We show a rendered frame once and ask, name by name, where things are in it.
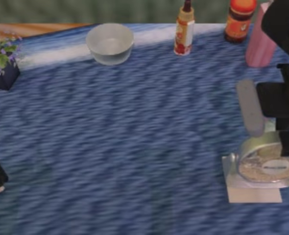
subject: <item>green background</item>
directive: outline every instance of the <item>green background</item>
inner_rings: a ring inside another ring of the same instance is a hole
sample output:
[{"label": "green background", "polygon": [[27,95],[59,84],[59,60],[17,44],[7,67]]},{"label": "green background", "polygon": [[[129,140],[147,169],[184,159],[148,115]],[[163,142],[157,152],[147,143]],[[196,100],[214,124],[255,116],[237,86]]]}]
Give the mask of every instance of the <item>green background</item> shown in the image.
[{"label": "green background", "polygon": [[[183,2],[184,0],[0,0],[0,23],[173,23]],[[192,2],[197,23],[225,23],[229,0]]]}]

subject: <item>bottle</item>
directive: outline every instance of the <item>bottle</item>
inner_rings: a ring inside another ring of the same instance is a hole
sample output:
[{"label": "bottle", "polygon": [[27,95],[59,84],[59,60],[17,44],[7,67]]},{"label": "bottle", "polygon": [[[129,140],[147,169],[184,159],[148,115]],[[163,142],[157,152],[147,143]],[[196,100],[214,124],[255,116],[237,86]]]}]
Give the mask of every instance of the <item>bottle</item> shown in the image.
[{"label": "bottle", "polygon": [[191,6],[191,0],[185,0],[176,21],[175,54],[188,55],[190,53],[193,43],[194,23],[194,9]]},{"label": "bottle", "polygon": [[257,19],[255,21],[250,41],[246,51],[246,63],[250,67],[261,68],[268,66],[277,47],[261,29],[261,23],[265,12],[273,0],[260,4]]},{"label": "bottle", "polygon": [[248,34],[257,0],[231,0],[224,38],[231,43],[242,43]]}]

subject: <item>scale base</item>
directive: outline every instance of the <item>scale base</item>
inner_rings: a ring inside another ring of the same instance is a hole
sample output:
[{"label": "scale base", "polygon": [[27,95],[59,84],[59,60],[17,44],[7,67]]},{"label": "scale base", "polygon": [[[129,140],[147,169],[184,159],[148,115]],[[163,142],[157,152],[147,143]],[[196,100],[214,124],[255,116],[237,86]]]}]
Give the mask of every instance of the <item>scale base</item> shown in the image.
[{"label": "scale base", "polygon": [[222,157],[229,203],[282,203],[280,186],[253,183],[236,172],[235,155]]}]

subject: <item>table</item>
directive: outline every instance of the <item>table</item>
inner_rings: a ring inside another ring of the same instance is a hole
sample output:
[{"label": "table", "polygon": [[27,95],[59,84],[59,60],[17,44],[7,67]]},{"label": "table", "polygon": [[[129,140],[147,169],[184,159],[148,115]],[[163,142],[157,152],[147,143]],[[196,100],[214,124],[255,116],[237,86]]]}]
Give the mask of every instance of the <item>table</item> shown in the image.
[{"label": "table", "polygon": [[0,235],[289,234],[283,204],[228,203],[221,156],[248,137],[237,81],[281,81],[248,68],[246,43],[198,24],[176,56],[173,24],[130,24],[135,47],[115,67],[84,45],[91,26],[27,38],[21,76],[0,91]]}]

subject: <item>red lid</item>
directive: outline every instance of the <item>red lid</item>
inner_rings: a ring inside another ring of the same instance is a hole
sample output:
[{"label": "red lid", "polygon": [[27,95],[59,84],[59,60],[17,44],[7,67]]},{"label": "red lid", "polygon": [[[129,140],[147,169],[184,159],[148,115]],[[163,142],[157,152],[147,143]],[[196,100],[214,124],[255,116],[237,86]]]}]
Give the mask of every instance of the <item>red lid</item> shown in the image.
[{"label": "red lid", "polygon": [[257,4],[257,0],[231,0],[231,8],[239,13],[254,11]]}]

